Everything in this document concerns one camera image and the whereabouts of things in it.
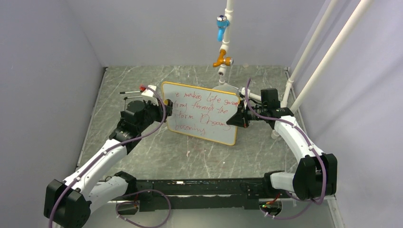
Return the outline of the yellow-framed whiteboard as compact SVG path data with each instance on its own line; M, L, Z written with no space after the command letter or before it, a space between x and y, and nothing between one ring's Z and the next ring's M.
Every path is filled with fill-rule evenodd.
M161 90L164 99L173 102L167 119L170 131L229 146L236 143L237 127L227 124L240 103L235 93L173 82L163 82Z

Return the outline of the yellow black eraser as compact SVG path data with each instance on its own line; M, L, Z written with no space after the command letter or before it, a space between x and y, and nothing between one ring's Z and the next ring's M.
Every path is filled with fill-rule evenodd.
M166 109L172 109L173 108L173 102L170 99L165 99L164 101L164 105Z

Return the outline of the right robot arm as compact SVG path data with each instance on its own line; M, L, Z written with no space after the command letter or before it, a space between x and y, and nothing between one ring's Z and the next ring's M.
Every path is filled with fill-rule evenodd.
M292 111L280 106L277 89L262 89L257 96L243 87L238 94L241 103L227 124L247 128L251 121L265 121L282 137L297 160L294 173L265 173L262 183L264 195L274 197L283 191L300 201L309 200L316 204L322 203L325 196L334 195L336 157L318 148L301 129Z

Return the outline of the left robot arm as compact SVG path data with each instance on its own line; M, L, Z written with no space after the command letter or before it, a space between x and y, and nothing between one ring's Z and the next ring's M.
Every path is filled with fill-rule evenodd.
M53 180L46 188L44 216L48 226L81 228L90 215L108 201L136 195L136 178L120 171L110 180L98 184L116 163L127 156L143 138L142 132L155 122L164 123L172 114L172 101L131 101L120 112L117 127L101 149L63 181Z

